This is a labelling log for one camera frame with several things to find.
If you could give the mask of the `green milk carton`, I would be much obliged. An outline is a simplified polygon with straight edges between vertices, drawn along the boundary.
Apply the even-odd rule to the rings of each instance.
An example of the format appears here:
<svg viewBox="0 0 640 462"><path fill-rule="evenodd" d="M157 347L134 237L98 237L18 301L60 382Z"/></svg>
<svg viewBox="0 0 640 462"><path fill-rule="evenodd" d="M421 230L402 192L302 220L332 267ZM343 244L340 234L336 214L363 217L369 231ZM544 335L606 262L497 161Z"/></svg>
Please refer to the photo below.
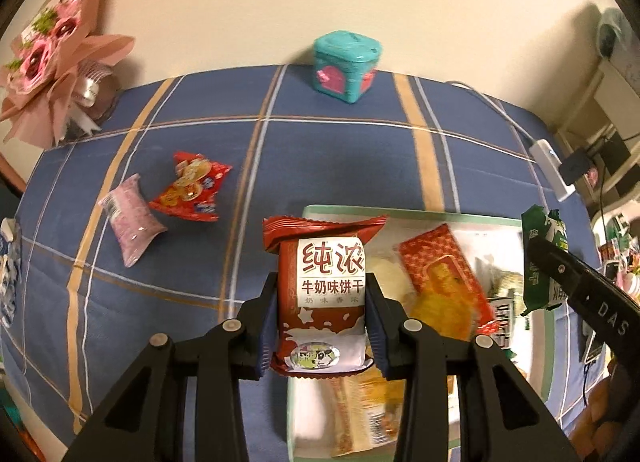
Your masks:
<svg viewBox="0 0 640 462"><path fill-rule="evenodd" d="M521 215L524 249L524 289L522 316L533 311L552 309L567 300L559 282L551 273L552 257L546 243L567 251L566 226L558 210L544 211L540 205L532 205Z"/></svg>

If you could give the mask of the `cream triangular snack bag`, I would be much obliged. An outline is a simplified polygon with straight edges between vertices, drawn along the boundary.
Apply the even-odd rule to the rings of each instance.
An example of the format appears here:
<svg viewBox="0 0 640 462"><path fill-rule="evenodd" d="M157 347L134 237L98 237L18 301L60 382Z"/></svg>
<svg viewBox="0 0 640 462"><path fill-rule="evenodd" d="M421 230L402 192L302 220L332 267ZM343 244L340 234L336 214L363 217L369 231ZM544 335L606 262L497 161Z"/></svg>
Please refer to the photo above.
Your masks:
<svg viewBox="0 0 640 462"><path fill-rule="evenodd" d="M387 381L371 367L345 378L331 378L334 410L332 456L350 456L394 444L405 383Z"/></svg>

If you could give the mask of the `red gold snack bar packet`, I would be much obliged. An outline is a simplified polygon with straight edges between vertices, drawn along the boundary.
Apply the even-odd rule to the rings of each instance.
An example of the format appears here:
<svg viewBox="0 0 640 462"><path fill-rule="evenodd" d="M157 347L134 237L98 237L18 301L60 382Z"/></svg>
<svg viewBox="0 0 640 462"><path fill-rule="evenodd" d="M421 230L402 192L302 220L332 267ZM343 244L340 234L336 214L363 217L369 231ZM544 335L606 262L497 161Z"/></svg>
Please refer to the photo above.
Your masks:
<svg viewBox="0 0 640 462"><path fill-rule="evenodd" d="M397 252L416 294L467 289L475 299L476 331L489 330L495 324L494 311L448 225L439 225L401 242Z"/></svg>

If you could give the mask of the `red milk biscuit packet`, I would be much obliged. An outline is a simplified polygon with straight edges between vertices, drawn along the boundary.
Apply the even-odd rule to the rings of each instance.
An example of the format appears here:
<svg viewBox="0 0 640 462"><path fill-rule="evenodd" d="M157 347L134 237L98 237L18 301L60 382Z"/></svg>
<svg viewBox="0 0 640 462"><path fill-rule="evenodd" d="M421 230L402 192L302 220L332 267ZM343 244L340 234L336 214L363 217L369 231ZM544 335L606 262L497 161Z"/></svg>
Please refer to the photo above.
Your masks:
<svg viewBox="0 0 640 462"><path fill-rule="evenodd" d="M271 368L292 378L361 373L367 354L366 244L385 216L350 223L273 216L262 243L278 257L278 346Z"/></svg>

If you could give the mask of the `white green cracker packet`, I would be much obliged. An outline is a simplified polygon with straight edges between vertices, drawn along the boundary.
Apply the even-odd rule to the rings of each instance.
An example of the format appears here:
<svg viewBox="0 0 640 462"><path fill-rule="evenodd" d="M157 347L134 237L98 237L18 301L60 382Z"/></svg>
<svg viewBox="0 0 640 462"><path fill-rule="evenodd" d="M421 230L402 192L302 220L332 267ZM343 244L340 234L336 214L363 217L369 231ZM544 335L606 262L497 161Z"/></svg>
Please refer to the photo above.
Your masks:
<svg viewBox="0 0 640 462"><path fill-rule="evenodd" d="M514 334L517 325L526 325L524 312L524 279L520 273L506 271L488 259L475 259L475 274L483 288L491 309L494 311L498 330L491 336L509 359L518 358L514 349Z"/></svg>

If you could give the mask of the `yellow cake packet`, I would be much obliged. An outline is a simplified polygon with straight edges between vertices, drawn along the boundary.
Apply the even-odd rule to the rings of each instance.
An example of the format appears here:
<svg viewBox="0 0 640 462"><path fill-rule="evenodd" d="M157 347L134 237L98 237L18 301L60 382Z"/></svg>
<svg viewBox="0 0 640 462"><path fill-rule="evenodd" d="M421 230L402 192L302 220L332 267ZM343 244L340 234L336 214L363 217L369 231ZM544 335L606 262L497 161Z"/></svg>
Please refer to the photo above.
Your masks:
<svg viewBox="0 0 640 462"><path fill-rule="evenodd" d="M452 293L416 294L410 316L423 321L445 338L469 341L477 327L474 295L467 289Z"/></svg>

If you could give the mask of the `yellow jelly cup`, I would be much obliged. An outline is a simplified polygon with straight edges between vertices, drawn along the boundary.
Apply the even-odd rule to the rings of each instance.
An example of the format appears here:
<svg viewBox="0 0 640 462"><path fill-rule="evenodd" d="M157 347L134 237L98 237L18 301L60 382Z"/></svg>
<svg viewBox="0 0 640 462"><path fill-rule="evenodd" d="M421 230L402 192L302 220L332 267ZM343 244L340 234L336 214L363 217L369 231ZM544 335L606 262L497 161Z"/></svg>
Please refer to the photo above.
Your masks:
<svg viewBox="0 0 640 462"><path fill-rule="evenodd" d="M369 256L367 270L375 274L378 285L386 299L399 302L408 309L413 303L416 291L404 267L384 257Z"/></svg>

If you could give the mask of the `white box green rim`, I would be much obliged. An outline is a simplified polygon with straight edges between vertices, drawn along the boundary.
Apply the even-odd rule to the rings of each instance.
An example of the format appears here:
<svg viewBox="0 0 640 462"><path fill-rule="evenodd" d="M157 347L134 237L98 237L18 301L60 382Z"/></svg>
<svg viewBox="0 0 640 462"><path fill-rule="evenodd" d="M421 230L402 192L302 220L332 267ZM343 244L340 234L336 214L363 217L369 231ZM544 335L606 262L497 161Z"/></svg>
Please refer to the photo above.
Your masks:
<svg viewBox="0 0 640 462"><path fill-rule="evenodd" d="M524 299L523 232L517 219L338 205L310 205L306 219L354 223L383 215L366 245L367 269L383 294L444 337L485 333L551 412L552 312ZM293 461L392 460L405 384L378 369L347 378L288 383L288 455Z"/></svg>

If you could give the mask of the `pink snack packet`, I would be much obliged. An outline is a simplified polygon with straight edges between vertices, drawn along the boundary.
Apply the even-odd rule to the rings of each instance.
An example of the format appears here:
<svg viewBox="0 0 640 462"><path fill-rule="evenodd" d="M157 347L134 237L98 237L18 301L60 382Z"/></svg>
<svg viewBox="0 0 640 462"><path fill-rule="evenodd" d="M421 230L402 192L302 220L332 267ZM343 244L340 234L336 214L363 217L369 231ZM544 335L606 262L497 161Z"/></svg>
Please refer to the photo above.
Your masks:
<svg viewBox="0 0 640 462"><path fill-rule="evenodd" d="M127 268L134 266L152 241L167 231L143 199L139 181L140 175L134 173L99 201L122 251L122 263Z"/></svg>

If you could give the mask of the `blue white tissue pack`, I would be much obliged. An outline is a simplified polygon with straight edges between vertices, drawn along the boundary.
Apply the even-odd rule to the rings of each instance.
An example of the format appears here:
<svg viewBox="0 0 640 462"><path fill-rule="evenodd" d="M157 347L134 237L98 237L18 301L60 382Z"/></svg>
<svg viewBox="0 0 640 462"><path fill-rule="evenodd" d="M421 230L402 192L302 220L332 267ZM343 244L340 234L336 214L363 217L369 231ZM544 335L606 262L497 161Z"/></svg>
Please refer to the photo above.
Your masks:
<svg viewBox="0 0 640 462"><path fill-rule="evenodd" d="M16 312L16 294L21 280L22 230L16 219L1 222L1 323L9 327Z"/></svg>

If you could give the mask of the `red chips bag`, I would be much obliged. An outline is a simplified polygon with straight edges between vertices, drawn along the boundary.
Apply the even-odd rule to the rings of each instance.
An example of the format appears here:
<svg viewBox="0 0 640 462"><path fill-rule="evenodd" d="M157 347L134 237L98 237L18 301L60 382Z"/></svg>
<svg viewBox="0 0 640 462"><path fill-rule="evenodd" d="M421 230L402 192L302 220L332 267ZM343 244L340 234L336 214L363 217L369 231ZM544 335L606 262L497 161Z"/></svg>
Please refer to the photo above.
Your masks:
<svg viewBox="0 0 640 462"><path fill-rule="evenodd" d="M186 151L176 151L174 163L175 181L151 200L149 207L186 221L217 222L216 196L232 171L231 165Z"/></svg>

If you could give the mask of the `pink flower bouquet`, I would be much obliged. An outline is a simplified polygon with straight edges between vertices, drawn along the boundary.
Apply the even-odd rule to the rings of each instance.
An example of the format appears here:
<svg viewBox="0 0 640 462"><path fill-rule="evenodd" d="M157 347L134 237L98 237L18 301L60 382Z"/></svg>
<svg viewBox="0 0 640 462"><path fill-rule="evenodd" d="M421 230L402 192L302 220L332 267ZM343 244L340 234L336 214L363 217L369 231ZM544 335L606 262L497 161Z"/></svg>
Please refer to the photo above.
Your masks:
<svg viewBox="0 0 640 462"><path fill-rule="evenodd" d="M117 103L114 67L134 38L99 32L102 0L46 0L1 66L4 139L52 148L101 130Z"/></svg>

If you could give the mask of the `teal pink toy box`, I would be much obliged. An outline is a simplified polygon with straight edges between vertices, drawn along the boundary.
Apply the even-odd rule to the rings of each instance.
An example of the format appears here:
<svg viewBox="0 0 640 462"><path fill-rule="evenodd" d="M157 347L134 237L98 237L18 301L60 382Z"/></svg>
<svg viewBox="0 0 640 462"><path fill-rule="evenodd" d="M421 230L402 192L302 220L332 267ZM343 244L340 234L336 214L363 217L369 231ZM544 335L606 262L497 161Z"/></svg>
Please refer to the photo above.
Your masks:
<svg viewBox="0 0 640 462"><path fill-rule="evenodd" d="M314 40L314 88L347 104L370 89L382 54L378 40L335 30Z"/></svg>

